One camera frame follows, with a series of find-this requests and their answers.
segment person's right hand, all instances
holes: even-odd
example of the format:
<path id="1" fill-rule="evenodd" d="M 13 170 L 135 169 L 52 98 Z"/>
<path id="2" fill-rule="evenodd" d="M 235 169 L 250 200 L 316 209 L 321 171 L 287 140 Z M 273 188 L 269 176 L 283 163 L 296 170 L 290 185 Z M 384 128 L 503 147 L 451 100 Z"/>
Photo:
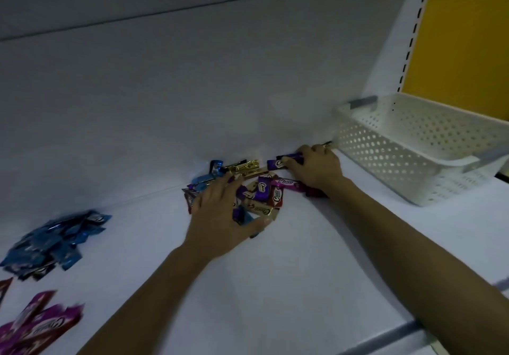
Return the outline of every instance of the person's right hand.
<path id="1" fill-rule="evenodd" d="M 340 160 L 331 150 L 322 145 L 303 145 L 297 151 L 304 156 L 304 165 L 288 157 L 283 157 L 282 161 L 307 186 L 325 191 L 327 185 L 343 179 Z"/>

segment person's right arm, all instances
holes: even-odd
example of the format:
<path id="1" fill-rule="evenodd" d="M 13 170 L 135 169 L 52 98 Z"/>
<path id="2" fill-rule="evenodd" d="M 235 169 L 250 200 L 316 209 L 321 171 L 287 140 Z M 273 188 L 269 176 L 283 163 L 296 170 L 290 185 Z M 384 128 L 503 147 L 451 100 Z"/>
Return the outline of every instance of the person's right arm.
<path id="1" fill-rule="evenodd" d="M 283 162 L 332 199 L 387 285 L 451 355 L 509 354 L 508 299 L 344 178 L 332 151 L 321 145 L 299 151 L 304 165 Z"/>

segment pile of mixed candy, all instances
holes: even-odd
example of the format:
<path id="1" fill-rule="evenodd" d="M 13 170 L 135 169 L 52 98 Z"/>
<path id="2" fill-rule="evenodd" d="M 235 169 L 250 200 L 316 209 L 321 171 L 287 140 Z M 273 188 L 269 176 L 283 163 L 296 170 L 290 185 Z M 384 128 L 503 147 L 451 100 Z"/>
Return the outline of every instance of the pile of mixed candy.
<path id="1" fill-rule="evenodd" d="M 89 210 L 50 220 L 14 244 L 0 266 L 21 281 L 29 277 L 38 281 L 51 272 L 56 264 L 67 270 L 81 258 L 77 245 L 86 242 L 90 235 L 105 230 L 102 225 L 110 218 Z"/>
<path id="2" fill-rule="evenodd" d="M 332 142 L 327 142 L 323 146 L 330 147 L 331 144 Z M 249 184 L 241 185 L 237 190 L 237 200 L 234 204 L 232 217 L 239 225 L 245 225 L 253 220 L 249 213 L 267 216 L 275 220 L 283 206 L 284 190 L 303 192 L 307 197 L 326 197 L 320 190 L 308 187 L 294 179 L 280 178 L 277 174 L 273 173 L 272 171 L 274 170 L 287 168 L 282 161 L 283 157 L 292 158 L 299 164 L 304 164 L 304 158 L 301 153 L 278 155 L 276 159 L 268 160 L 265 167 L 260 167 L 258 160 L 248 161 L 244 159 L 236 164 L 227 166 L 224 165 L 222 160 L 210 161 L 209 173 L 194 178 L 187 188 L 182 189 L 187 201 L 189 214 L 191 214 L 194 199 L 207 189 L 207 186 L 213 183 L 214 180 L 224 176 L 227 172 L 231 172 L 237 177 L 242 175 L 245 180 L 258 178 L 258 180 Z"/>
<path id="3" fill-rule="evenodd" d="M 0 281 L 0 303 L 12 278 Z M 0 354 L 37 355 L 82 318 L 83 305 L 64 309 L 62 304 L 46 308 L 56 291 L 34 296 L 16 320 L 0 326 Z"/>

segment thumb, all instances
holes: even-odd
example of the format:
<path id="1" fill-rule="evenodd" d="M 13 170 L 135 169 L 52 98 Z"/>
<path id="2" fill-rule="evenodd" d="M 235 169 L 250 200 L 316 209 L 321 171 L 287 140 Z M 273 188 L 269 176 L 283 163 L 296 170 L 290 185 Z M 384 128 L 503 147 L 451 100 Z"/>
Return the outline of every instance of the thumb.
<path id="1" fill-rule="evenodd" d="M 304 166 L 299 164 L 295 159 L 288 158 L 287 156 L 284 156 L 281 158 L 284 165 L 295 175 L 297 178 L 300 178 L 302 176 L 302 170 L 304 169 Z"/>
<path id="2" fill-rule="evenodd" d="M 244 232 L 246 238 L 250 237 L 254 234 L 263 232 L 263 230 L 272 222 L 269 217 L 258 217 L 256 220 L 248 223 L 242 231 Z"/>

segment white plastic basket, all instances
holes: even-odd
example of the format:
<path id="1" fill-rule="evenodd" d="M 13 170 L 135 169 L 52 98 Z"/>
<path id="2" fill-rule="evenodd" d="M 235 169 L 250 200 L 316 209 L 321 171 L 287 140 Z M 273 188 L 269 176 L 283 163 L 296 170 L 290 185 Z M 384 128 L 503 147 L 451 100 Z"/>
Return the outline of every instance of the white plastic basket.
<path id="1" fill-rule="evenodd" d="M 509 122 L 416 96 L 372 96 L 337 112 L 340 151 L 420 206 L 483 184 L 509 159 Z"/>

